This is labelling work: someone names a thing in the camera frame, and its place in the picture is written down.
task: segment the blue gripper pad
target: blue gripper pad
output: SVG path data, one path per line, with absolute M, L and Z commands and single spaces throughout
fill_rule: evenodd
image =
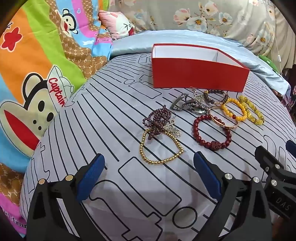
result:
M 219 201 L 221 198 L 221 183 L 216 178 L 206 161 L 197 152 L 194 154 L 193 164 L 210 196 Z
M 103 155 L 99 155 L 77 185 L 76 199 L 78 202 L 82 202 L 88 198 L 104 167 L 105 158 Z
M 286 142 L 286 150 L 296 158 L 296 144 L 292 141 L 287 141 Z

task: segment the red box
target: red box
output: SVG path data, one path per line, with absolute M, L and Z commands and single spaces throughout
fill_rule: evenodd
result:
M 154 88 L 200 88 L 243 92 L 249 69 L 219 49 L 189 44 L 154 44 Z

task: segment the metal screw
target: metal screw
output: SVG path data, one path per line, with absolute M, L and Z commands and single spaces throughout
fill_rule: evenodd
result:
M 276 180 L 271 180 L 271 185 L 272 186 L 276 186 L 277 185 L 277 181 Z
M 41 185 L 44 184 L 45 183 L 45 179 L 43 179 L 43 178 L 40 179 L 38 183 L 41 184 Z
M 256 182 L 256 183 L 258 183 L 258 182 L 260 182 L 260 179 L 258 177 L 254 177 L 253 178 L 253 181 Z
M 230 173 L 226 173 L 225 174 L 225 178 L 228 179 L 228 180 L 231 180 L 232 179 L 232 175 Z
M 72 179 L 73 179 L 73 176 L 72 175 L 68 175 L 68 176 L 66 176 L 66 181 L 71 181 Z

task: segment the light blue sheet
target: light blue sheet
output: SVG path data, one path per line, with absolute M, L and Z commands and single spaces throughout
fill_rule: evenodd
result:
M 271 89 L 290 96 L 289 83 L 241 43 L 190 30 L 145 31 L 113 41 L 111 58 L 127 53 L 150 53 L 154 43 L 186 43 L 214 47 L 240 61 Z

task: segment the pink pillow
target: pink pillow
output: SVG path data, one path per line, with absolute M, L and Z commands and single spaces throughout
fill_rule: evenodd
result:
M 134 35 L 133 25 L 122 12 L 99 11 L 99 19 L 108 29 L 113 40 Z

